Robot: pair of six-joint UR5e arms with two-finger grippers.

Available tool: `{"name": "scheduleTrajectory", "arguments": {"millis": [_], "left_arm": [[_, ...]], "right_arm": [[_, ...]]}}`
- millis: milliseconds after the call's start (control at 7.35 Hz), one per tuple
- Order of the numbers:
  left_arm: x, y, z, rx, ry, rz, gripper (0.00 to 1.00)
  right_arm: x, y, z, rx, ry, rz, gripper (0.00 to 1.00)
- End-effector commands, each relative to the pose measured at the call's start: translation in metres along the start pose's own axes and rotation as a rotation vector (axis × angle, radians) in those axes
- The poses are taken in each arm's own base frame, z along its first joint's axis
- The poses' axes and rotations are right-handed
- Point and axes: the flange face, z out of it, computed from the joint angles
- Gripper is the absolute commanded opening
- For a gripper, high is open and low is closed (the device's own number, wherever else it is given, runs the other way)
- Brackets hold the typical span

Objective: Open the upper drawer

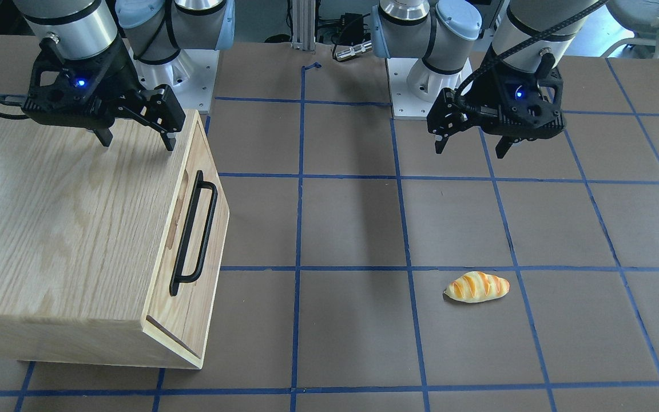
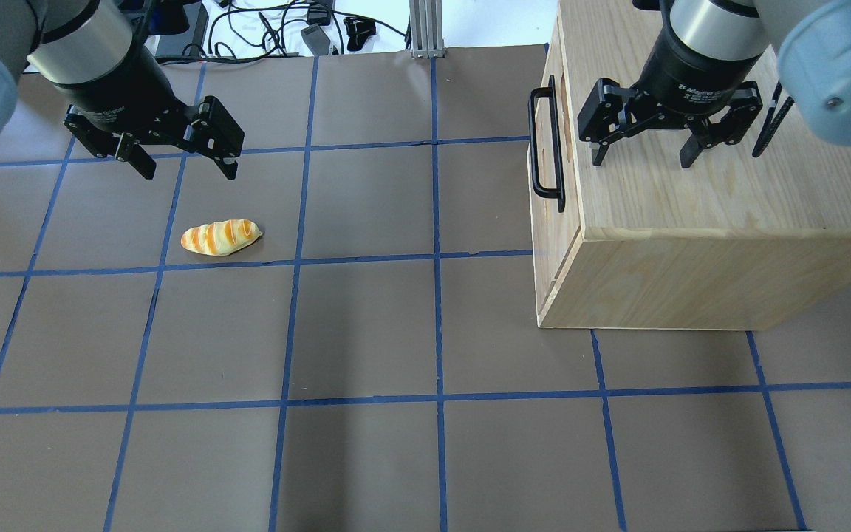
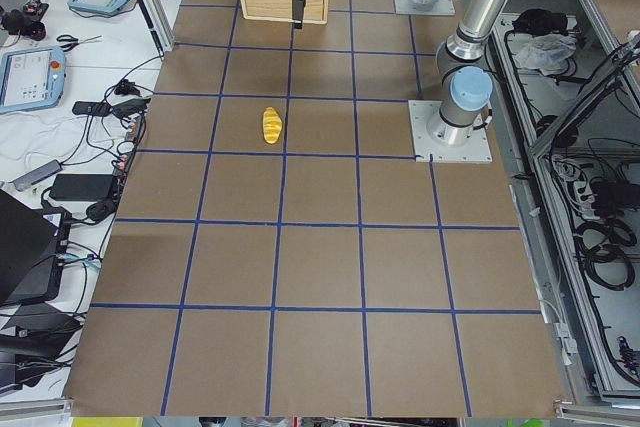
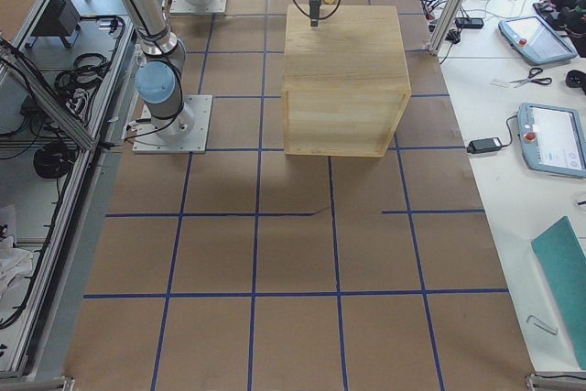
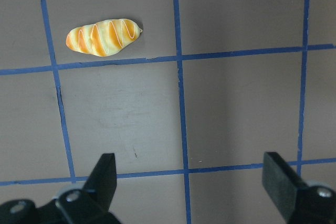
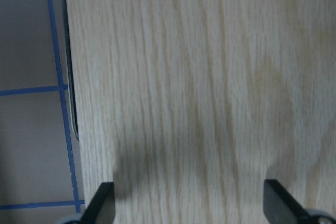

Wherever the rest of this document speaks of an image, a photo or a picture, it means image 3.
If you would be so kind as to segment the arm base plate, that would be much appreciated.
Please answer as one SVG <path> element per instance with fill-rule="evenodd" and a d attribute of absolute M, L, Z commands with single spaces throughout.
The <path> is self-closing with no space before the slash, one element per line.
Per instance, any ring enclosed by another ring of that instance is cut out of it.
<path fill-rule="evenodd" d="M 488 164 L 492 155 L 478 114 L 471 126 L 453 127 L 440 116 L 441 102 L 410 100 L 409 120 L 417 162 Z"/>
<path fill-rule="evenodd" d="M 395 13 L 452 17 L 455 14 L 453 0 L 394 0 Z"/>

